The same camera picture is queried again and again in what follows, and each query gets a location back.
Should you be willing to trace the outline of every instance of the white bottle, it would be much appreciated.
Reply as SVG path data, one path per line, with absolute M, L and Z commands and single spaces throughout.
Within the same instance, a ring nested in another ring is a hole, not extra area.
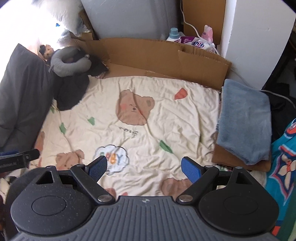
M 167 41 L 171 41 L 171 42 L 178 42 L 180 40 L 180 34 L 178 32 L 177 28 L 171 28 L 170 29 L 170 35 L 167 38 Z

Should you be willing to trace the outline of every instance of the black cloth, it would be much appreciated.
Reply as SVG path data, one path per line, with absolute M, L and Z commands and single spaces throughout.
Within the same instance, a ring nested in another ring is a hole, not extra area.
M 33 169 L 26 174 L 22 175 L 21 177 L 17 178 L 12 182 L 10 185 L 9 191 L 6 196 L 5 201 L 5 232 L 6 236 L 9 239 L 13 238 L 17 233 L 17 229 L 14 225 L 14 222 L 11 218 L 10 208 L 13 201 L 20 195 L 20 193 L 28 186 L 28 184 L 33 181 L 35 177 L 37 177 L 44 168 L 36 168 Z
M 274 94 L 265 92 L 268 95 L 271 108 L 271 127 L 272 127 L 272 137 L 271 141 L 274 142 L 280 138 L 286 127 L 290 124 L 292 120 L 296 118 L 296 109 L 293 105 L 286 99 L 276 96 Z M 288 98 L 296 105 L 296 99 L 288 96 Z
M 54 97 L 48 70 L 36 54 L 15 47 L 0 83 L 0 152 L 34 146 Z
M 80 50 L 73 57 L 73 62 L 78 61 L 85 54 L 83 50 Z M 89 59 L 91 67 L 85 73 L 66 77 L 59 77 L 54 74 L 54 98 L 57 101 L 57 108 L 59 110 L 69 110 L 79 103 L 89 85 L 88 75 L 99 76 L 101 73 L 108 71 L 98 57 L 90 55 Z

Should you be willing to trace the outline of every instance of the speech bubble print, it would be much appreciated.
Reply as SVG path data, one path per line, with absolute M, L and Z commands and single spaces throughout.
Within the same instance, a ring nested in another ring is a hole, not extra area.
M 94 160 L 99 156 L 107 158 L 107 175 L 112 175 L 115 172 L 121 172 L 129 163 L 129 157 L 126 150 L 121 146 L 107 145 L 96 149 Z

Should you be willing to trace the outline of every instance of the gray-blue fabric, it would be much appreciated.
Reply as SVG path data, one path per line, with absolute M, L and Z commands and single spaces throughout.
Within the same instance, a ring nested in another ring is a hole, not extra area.
M 217 144 L 246 165 L 268 160 L 271 112 L 266 94 L 226 79 L 218 128 Z

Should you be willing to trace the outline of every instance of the neck pillow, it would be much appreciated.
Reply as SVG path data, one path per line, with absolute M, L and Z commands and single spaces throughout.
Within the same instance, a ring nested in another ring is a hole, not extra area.
M 50 69 L 60 77 L 72 76 L 74 74 L 88 71 L 91 67 L 91 61 L 89 60 L 88 54 L 77 62 L 65 63 L 67 59 L 72 58 L 78 52 L 79 50 L 72 46 L 57 50 L 51 58 Z

